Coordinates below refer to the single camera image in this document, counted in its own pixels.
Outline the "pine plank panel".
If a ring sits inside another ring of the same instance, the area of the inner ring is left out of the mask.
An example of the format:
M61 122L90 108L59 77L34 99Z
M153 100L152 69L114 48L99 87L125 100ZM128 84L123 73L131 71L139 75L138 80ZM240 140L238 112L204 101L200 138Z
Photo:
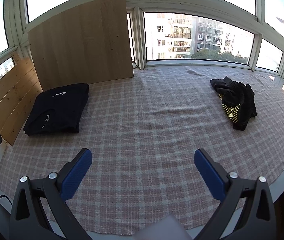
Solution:
M43 90L30 58L12 54L15 66L0 79L0 135L13 145Z

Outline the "folded navy blue garment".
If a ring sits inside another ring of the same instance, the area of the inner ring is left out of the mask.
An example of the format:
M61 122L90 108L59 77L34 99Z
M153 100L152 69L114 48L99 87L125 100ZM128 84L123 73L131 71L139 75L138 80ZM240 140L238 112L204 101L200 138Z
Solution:
M78 133L88 99L87 83L75 83L42 92L35 98L23 131L28 136Z

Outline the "black shorts with yellow stripes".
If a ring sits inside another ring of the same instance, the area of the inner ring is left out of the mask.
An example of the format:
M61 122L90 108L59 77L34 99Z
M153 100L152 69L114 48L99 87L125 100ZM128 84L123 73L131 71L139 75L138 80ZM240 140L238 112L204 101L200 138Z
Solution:
M217 92L222 109L233 123L233 128L244 131L250 118L257 116L254 102L254 91L249 84L233 81L228 76L223 79L212 79L210 84Z

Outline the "pink plaid tablecloth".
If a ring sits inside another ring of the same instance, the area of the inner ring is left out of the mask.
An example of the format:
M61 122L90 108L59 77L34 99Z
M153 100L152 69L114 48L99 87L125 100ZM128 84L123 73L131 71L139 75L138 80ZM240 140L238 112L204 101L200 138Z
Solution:
M257 116L233 128L211 79L254 91ZM284 171L284 91L264 73L222 67L158 67L131 79L92 84L77 134L20 132L0 162L0 190L14 196L21 176L46 177L82 149L93 162L67 202L87 231L131 235L172 213L186 229L218 206L194 165L205 149L227 171L274 182Z

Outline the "light wooden board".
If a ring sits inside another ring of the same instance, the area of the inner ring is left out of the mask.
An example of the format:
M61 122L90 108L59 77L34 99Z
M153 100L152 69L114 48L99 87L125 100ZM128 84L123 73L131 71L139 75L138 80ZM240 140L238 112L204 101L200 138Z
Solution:
M28 32L43 90L133 77L126 0L95 0Z

